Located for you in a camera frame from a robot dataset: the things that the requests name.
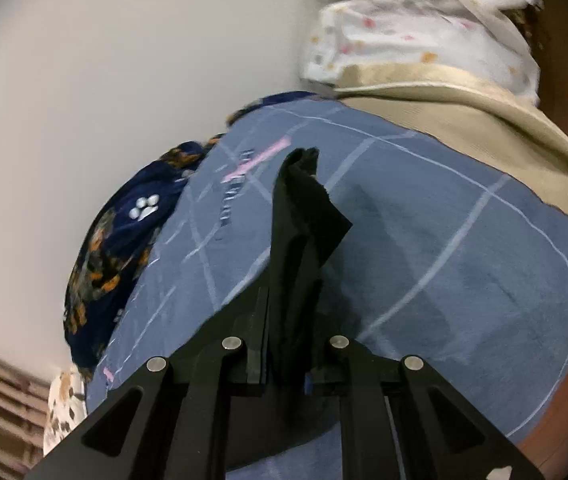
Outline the beige blanket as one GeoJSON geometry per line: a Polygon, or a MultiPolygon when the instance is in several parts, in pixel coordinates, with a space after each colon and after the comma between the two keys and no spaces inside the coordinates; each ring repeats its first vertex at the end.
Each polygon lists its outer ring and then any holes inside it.
{"type": "Polygon", "coordinates": [[[499,84],[439,64],[357,64],[343,71],[335,93],[508,174],[568,216],[568,136],[499,84]]]}

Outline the blue grid-pattern blanket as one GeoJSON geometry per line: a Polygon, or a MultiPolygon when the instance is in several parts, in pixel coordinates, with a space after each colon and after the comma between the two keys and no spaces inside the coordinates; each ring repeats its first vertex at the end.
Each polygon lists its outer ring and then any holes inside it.
{"type": "Polygon", "coordinates": [[[321,307],[390,359],[417,354],[514,442],[568,373],[568,216],[427,133],[317,100],[294,148],[352,226],[321,307]]]}

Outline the black pants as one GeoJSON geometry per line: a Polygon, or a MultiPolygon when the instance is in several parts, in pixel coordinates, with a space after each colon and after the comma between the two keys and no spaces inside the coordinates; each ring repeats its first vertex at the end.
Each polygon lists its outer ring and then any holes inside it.
{"type": "Polygon", "coordinates": [[[165,476],[213,479],[310,439],[325,425],[324,404],[305,395],[313,342],[329,326],[317,310],[322,269],[351,222],[316,179],[320,152],[297,148],[275,179],[267,265],[173,353],[188,362],[187,385],[165,476]],[[239,317],[259,286],[270,289],[265,384],[249,385],[239,317]]]}

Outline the white dotted bedding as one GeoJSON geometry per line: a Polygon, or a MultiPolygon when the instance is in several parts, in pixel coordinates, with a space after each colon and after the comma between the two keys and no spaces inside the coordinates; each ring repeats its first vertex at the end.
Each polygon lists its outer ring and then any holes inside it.
{"type": "Polygon", "coordinates": [[[338,0],[317,16],[301,76],[337,84],[357,64],[439,64],[538,102],[540,69],[510,17],[536,0],[338,0]]]}

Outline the white floral pillow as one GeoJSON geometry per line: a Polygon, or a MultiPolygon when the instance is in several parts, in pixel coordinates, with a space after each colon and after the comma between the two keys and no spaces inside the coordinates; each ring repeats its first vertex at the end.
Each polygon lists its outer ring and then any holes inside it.
{"type": "Polygon", "coordinates": [[[49,454],[88,416],[86,388],[75,364],[51,382],[43,431],[43,455],[49,454]]]}

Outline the wooden slatted headboard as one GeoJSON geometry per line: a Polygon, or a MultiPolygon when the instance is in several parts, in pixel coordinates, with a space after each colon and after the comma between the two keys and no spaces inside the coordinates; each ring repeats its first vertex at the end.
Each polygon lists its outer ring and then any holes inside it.
{"type": "Polygon", "coordinates": [[[49,385],[0,360],[0,478],[21,479],[43,457],[49,385]]]}

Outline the navy floral quilt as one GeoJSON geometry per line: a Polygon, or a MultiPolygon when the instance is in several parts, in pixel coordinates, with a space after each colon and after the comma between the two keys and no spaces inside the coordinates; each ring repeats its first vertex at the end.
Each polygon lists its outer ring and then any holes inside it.
{"type": "Polygon", "coordinates": [[[170,148],[107,200],[65,292],[64,336],[88,385],[117,387],[277,272],[276,182],[316,101],[308,91],[256,100],[210,140],[170,148]]]}

